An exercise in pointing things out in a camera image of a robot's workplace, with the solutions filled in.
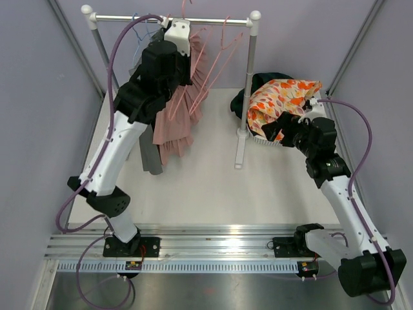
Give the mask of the orange floral skirt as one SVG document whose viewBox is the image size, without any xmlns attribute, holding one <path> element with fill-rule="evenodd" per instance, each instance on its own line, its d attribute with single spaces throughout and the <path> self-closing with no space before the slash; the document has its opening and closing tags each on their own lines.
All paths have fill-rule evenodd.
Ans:
<svg viewBox="0 0 413 310">
<path fill-rule="evenodd" d="M 302 116 L 306 100 L 322 86 L 320 81 L 305 79 L 273 79 L 265 83 L 250 97 L 247 125 L 265 138 L 262 125 L 277 120 L 283 112 Z"/>
</svg>

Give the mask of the pink hanger of floral skirt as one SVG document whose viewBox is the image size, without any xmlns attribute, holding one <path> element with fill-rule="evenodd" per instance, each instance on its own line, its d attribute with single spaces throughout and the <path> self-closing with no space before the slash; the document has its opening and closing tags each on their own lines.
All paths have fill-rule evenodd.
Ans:
<svg viewBox="0 0 413 310">
<path fill-rule="evenodd" d="M 192 85 L 180 86 L 171 99 L 168 112 L 169 121 L 181 121 L 177 118 L 180 110 L 184 111 L 184 119 L 197 114 L 198 106 L 208 95 L 208 56 L 206 46 L 212 35 L 212 27 L 204 26 L 190 32 L 190 77 Z"/>
</svg>

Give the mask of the dark green plaid skirt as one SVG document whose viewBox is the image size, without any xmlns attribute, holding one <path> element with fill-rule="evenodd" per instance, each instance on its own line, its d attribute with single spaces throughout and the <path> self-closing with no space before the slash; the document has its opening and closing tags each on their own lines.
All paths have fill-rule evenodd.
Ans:
<svg viewBox="0 0 413 310">
<path fill-rule="evenodd" d="M 260 72 L 252 76 L 251 94 L 273 79 L 292 79 L 291 76 L 280 72 Z M 239 119 L 242 118 L 245 89 L 241 89 L 230 102 L 230 111 Z"/>
</svg>

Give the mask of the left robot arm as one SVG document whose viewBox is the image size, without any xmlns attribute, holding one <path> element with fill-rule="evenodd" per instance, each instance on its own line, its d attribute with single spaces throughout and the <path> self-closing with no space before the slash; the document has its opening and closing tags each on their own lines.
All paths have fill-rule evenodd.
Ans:
<svg viewBox="0 0 413 310">
<path fill-rule="evenodd" d="M 113 122 L 94 154 L 91 166 L 68 186 L 104 214 L 113 229 L 111 248 L 125 256 L 137 254 L 140 232 L 126 210 L 130 197 L 116 185 L 117 178 L 140 135 L 166 107 L 180 86 L 191 84 L 190 45 L 154 41 L 141 54 L 141 62 L 123 84 L 112 107 Z"/>
</svg>

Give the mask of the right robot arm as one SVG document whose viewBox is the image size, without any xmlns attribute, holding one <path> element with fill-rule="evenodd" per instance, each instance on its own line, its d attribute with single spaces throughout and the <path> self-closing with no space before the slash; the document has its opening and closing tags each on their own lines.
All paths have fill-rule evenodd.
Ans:
<svg viewBox="0 0 413 310">
<path fill-rule="evenodd" d="M 294 251 L 322 257 L 337 271 L 342 288 L 351 297 L 390 291 L 393 300 L 407 259 L 378 232 L 353 190 L 351 172 L 336 153 L 334 121 L 322 116 L 301 119 L 283 112 L 276 121 L 263 125 L 263 132 L 270 141 L 282 135 L 282 146 L 305 155 L 307 173 L 332 206 L 348 242 L 343 245 L 320 224 L 307 224 L 296 229 Z"/>
</svg>

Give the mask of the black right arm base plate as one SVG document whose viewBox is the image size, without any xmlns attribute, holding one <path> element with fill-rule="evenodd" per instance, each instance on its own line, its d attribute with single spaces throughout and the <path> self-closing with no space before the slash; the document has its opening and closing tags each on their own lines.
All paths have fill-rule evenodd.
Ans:
<svg viewBox="0 0 413 310">
<path fill-rule="evenodd" d="M 273 237 L 271 244 L 276 258 L 321 257 L 318 253 L 311 251 L 305 241 L 297 241 L 294 237 Z"/>
</svg>

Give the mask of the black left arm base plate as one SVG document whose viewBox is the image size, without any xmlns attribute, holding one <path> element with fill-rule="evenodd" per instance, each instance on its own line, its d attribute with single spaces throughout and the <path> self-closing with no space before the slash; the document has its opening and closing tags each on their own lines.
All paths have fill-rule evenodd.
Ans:
<svg viewBox="0 0 413 310">
<path fill-rule="evenodd" d="M 161 239 L 158 237 L 138 236 L 128 243 L 123 243 L 116 237 L 105 240 L 103 256 L 109 258 L 157 258 L 159 256 Z"/>
</svg>

